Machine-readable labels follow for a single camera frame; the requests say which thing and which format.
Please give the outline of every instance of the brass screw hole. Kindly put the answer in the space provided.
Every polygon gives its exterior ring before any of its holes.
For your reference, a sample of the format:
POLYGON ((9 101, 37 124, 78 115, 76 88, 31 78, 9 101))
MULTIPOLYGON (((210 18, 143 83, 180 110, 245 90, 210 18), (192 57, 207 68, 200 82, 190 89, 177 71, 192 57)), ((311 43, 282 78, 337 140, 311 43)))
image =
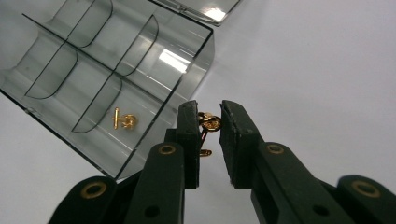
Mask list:
POLYGON ((172 146, 163 146, 163 147, 160 147, 160 149, 158 151, 163 155, 170 155, 170 154, 176 152, 176 148, 172 147, 172 146))
POLYGON ((84 199, 94 199, 105 193, 107 185, 102 181, 91 182, 81 190, 81 197, 84 199))
POLYGON ((267 150, 272 154, 282 154, 285 151, 283 147, 278 145, 268 145, 267 150))
POLYGON ((352 188, 356 190, 358 193, 369 198, 379 198, 379 196, 381 196, 381 192, 379 191, 378 188, 376 188, 374 185, 370 183, 361 180, 353 181, 352 188))

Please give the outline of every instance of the gold earring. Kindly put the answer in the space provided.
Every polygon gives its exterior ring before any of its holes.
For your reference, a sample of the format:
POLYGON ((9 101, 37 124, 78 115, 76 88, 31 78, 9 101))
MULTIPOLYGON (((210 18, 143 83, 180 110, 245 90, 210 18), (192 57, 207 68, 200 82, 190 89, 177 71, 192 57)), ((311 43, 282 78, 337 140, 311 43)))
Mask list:
POLYGON ((114 120, 114 129, 117 130, 119 128, 119 122, 121 122, 122 128, 132 130, 134 126, 136 126, 138 119, 133 114, 126 114, 120 116, 120 109, 116 107, 114 110, 114 116, 112 118, 114 120))

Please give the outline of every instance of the white table surface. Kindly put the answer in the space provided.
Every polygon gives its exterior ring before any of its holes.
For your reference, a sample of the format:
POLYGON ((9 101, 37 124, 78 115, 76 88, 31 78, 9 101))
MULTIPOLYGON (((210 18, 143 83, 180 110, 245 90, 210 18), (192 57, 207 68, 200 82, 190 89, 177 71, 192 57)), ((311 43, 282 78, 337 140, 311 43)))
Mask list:
MULTIPOLYGON (((35 1, 0 7, 35 11, 35 1)), ((390 0, 244 0, 215 28, 216 57, 193 99, 214 114, 223 99, 242 104, 264 140, 319 179, 365 175, 396 192, 395 11, 390 0)), ((3 95, 0 114, 0 223, 46 223, 77 182, 101 173, 3 95)), ((214 153, 201 159, 200 188, 186 191, 185 223, 258 223, 218 141, 205 142, 214 153)))

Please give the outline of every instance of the clear plastic organizer box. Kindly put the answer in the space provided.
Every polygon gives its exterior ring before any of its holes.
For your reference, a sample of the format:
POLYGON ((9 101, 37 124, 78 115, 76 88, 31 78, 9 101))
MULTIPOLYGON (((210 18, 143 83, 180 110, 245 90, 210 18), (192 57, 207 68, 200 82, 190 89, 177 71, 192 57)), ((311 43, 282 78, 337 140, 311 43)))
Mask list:
POLYGON ((8 13, 0 90, 105 174, 139 171, 214 57, 213 31, 147 0, 67 0, 8 13), (116 108, 133 128, 115 129, 116 108))

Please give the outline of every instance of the black plastic part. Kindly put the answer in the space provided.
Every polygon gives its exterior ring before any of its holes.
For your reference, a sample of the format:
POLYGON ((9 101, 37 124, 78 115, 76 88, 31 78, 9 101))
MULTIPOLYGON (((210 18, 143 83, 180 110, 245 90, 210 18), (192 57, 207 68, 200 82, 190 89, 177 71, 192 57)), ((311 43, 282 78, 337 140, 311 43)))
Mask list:
POLYGON ((278 210, 277 217, 264 215, 271 217, 268 223, 354 223, 289 148, 262 140, 255 164, 259 174, 252 189, 256 211, 271 212, 276 210, 273 206, 278 210))
POLYGON ((184 153, 175 143, 154 146, 134 191, 124 223, 183 223, 184 153))
POLYGON ((199 186, 201 133, 197 106, 196 101, 188 101, 178 108, 177 114, 176 142, 184 148, 186 189, 199 186))
POLYGON ((370 178, 342 177, 335 198, 357 223, 396 223, 396 196, 370 178))
POLYGON ((117 190, 117 183, 109 177, 94 176, 76 184, 64 200, 59 204, 49 223, 59 224, 85 224, 85 223, 110 223, 114 214, 108 211, 117 190), (97 197, 84 198, 84 195, 95 195, 103 190, 97 197))
POLYGON ((259 130, 241 105, 223 101, 220 144, 228 175, 236 189, 251 189, 252 158, 261 139, 259 130))

